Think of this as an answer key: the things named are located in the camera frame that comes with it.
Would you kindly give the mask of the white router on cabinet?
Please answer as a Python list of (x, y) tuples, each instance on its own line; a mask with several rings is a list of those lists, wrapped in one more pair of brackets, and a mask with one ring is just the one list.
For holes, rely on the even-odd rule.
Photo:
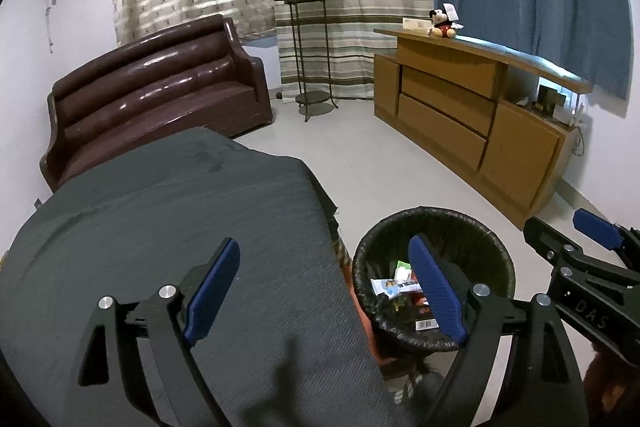
[(562, 122), (562, 124), (566, 124), (570, 127), (575, 127), (580, 124), (583, 111), (584, 104), (579, 101), (576, 101), (575, 103), (570, 105), (556, 104), (552, 112), (552, 117), (555, 120)]

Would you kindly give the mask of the black metal plant stand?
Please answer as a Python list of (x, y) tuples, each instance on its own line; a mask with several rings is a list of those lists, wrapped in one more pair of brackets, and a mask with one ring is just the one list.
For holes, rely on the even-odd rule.
[[(326, 0), (285, 0), (290, 16), (293, 41), (297, 93), (294, 102), (310, 121), (312, 110), (329, 104), (338, 109), (334, 95), (332, 52), (329, 39), (329, 19)], [(324, 73), (319, 77), (320, 51), (316, 37), (310, 31), (317, 26), (323, 30)]]

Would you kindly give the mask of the dark red leather sofa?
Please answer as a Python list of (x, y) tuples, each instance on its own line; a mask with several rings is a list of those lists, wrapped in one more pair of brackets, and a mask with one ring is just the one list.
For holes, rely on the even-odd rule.
[(52, 191), (137, 147), (191, 128), (235, 138), (271, 124), (262, 60), (233, 20), (212, 15), (154, 32), (73, 70), (47, 97), (40, 159)]

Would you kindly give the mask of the dark grey tablecloth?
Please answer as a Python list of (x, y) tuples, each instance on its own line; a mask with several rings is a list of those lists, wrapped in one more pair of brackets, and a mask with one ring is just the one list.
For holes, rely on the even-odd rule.
[(192, 129), (66, 182), (1, 265), (1, 350), (42, 416), (64, 424), (82, 333), (99, 300), (149, 298), (224, 239), (238, 274), (193, 350), (235, 426), (411, 426), (345, 284), (334, 205), (303, 161)]

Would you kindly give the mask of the small cardboard box on cabinet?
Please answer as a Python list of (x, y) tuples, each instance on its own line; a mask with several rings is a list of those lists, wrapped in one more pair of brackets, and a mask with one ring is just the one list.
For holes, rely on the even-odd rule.
[(402, 29), (411, 31), (429, 32), (433, 23), (431, 20), (421, 20), (420, 18), (404, 17), (402, 19)]

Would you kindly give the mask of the wooden sideboard cabinet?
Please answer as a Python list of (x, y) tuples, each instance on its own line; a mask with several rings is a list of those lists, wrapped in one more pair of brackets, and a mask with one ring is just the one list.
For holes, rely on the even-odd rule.
[(374, 58), (374, 113), (517, 227), (548, 204), (578, 142), (576, 115), (536, 108), (544, 81), (581, 98), (592, 84), (544, 58), (471, 37), (393, 30)]

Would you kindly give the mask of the black lined trash bin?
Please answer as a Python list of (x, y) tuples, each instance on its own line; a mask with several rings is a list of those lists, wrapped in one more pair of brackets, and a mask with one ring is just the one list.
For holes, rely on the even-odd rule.
[[(422, 294), (375, 296), (370, 280), (393, 279), (398, 260), (410, 263)], [(361, 239), (352, 280), (382, 355), (430, 355), (458, 349), (470, 335), (464, 302), (475, 284), (512, 298), (515, 270), (506, 246), (480, 221), (456, 210), (416, 207), (378, 222)], [(416, 332), (416, 307), (425, 301), (439, 329)]]

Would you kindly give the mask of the green white snack wrapper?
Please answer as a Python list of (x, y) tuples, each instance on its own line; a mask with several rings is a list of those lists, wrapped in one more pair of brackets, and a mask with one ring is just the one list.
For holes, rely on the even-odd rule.
[(398, 284), (407, 283), (412, 280), (412, 268), (410, 263), (401, 260), (396, 262), (394, 280)]

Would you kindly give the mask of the black box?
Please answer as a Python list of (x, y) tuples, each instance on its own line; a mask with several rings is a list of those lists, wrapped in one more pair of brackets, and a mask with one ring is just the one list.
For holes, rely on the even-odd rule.
[(439, 329), (439, 324), (431, 307), (423, 301), (416, 307), (416, 318), (414, 319), (414, 329), (416, 332), (432, 331)]

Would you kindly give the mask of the white blue snack wrapper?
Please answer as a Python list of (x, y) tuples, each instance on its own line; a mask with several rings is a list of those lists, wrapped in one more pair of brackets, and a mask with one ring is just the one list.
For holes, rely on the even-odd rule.
[(395, 299), (401, 294), (422, 294), (422, 288), (416, 281), (398, 282), (394, 279), (370, 280), (375, 296), (384, 295), (388, 299)]

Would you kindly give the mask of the Mickey Mouse plush toy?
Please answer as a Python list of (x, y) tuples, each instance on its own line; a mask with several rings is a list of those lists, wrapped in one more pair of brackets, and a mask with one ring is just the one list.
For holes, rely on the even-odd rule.
[(430, 11), (431, 28), (427, 31), (429, 37), (434, 38), (454, 38), (457, 31), (463, 26), (450, 20), (443, 9), (432, 9)]

